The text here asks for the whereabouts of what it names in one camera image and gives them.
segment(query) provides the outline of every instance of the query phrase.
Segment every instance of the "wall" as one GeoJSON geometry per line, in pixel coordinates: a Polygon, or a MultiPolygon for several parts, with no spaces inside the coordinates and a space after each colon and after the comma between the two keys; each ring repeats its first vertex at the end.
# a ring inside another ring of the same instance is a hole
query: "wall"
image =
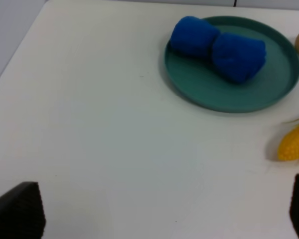
{"type": "Polygon", "coordinates": [[[216,6],[217,5],[219,5],[219,6],[233,6],[234,5],[234,0],[130,0],[130,1],[216,5],[216,6]]]}
{"type": "Polygon", "coordinates": [[[237,0],[237,6],[299,10],[299,0],[237,0]]]}
{"type": "Polygon", "coordinates": [[[45,0],[0,0],[0,75],[45,0]]]}

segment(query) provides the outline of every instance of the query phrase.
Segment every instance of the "plate rim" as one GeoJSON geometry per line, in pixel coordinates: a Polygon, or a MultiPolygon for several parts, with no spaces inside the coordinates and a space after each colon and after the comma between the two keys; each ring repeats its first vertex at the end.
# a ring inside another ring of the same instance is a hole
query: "plate rim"
{"type": "Polygon", "coordinates": [[[275,99],[269,100],[266,103],[262,103],[259,105],[254,105],[253,107],[249,107],[249,109],[245,109],[245,108],[237,108],[237,109],[233,109],[233,108],[228,108],[226,109],[226,107],[221,108],[221,107],[217,107],[217,106],[213,106],[210,104],[206,104],[206,103],[202,103],[201,100],[196,99],[195,97],[191,96],[189,93],[187,93],[185,90],[182,89],[182,87],[180,87],[174,80],[173,77],[171,76],[169,70],[168,70],[168,66],[167,66],[167,52],[168,52],[168,48],[170,47],[170,40],[168,41],[166,47],[165,47],[165,51],[164,51],[164,65],[165,65],[165,69],[167,71],[167,74],[169,76],[170,81],[172,82],[172,84],[176,87],[177,91],[179,93],[181,93],[183,96],[185,96],[187,99],[189,99],[191,102],[200,105],[204,108],[210,109],[210,110],[214,110],[214,111],[218,111],[218,112],[225,112],[225,113],[250,113],[250,112],[255,112],[255,111],[259,111],[262,109],[265,109],[267,107],[270,107],[272,105],[274,105],[275,103],[277,103],[278,101],[280,101],[281,99],[283,99],[284,97],[286,97],[297,85],[297,83],[299,82],[299,55],[296,51],[296,49],[294,48],[293,44],[279,31],[277,31],[276,29],[272,28],[271,26],[262,23],[260,21],[256,21],[247,17],[239,17],[239,16],[228,16],[228,15],[221,15],[221,16],[211,16],[211,17],[206,17],[203,18],[204,20],[215,20],[217,18],[232,18],[232,19],[240,19],[240,20],[247,20],[256,24],[261,25],[262,27],[268,28],[269,30],[273,31],[275,34],[278,34],[279,37],[282,37],[284,39],[284,41],[289,45],[289,47],[291,49],[293,49],[293,52],[295,53],[295,57],[297,59],[297,62],[295,63],[295,66],[297,67],[295,69],[295,80],[293,85],[280,97],[277,97],[275,99]]]}

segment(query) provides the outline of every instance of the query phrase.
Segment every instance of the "blue towel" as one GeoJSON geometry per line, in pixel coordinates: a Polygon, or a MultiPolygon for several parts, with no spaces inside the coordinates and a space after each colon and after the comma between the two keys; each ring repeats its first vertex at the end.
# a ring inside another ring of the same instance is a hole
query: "blue towel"
{"type": "Polygon", "coordinates": [[[225,77],[243,83],[253,78],[265,64],[266,46],[261,40],[223,33],[213,44],[212,61],[225,77]]]}
{"type": "Polygon", "coordinates": [[[184,55],[209,59],[211,46],[219,34],[220,30],[207,21],[186,16],[175,26],[170,45],[184,55]]]}

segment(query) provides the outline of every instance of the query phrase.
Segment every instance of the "white table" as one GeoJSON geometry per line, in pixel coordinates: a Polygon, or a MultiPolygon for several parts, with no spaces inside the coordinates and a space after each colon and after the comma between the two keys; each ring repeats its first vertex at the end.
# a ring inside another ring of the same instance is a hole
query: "white table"
{"type": "Polygon", "coordinates": [[[299,164],[273,161],[299,83],[252,114],[184,101],[161,57],[185,15],[294,40],[299,11],[51,0],[0,78],[0,195],[38,181],[45,239],[295,239],[299,164]]]}

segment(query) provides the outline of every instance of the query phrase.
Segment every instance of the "blue cloth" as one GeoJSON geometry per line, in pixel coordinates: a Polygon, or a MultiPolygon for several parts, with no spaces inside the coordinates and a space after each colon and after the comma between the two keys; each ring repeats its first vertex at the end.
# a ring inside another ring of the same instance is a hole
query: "blue cloth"
{"type": "Polygon", "coordinates": [[[253,78],[265,64],[266,45],[261,40],[223,33],[213,44],[212,61],[225,77],[243,83],[253,78]]]}
{"type": "Polygon", "coordinates": [[[171,47],[187,56],[210,58],[211,46],[220,30],[207,21],[186,16],[174,28],[170,38],[171,47]]]}

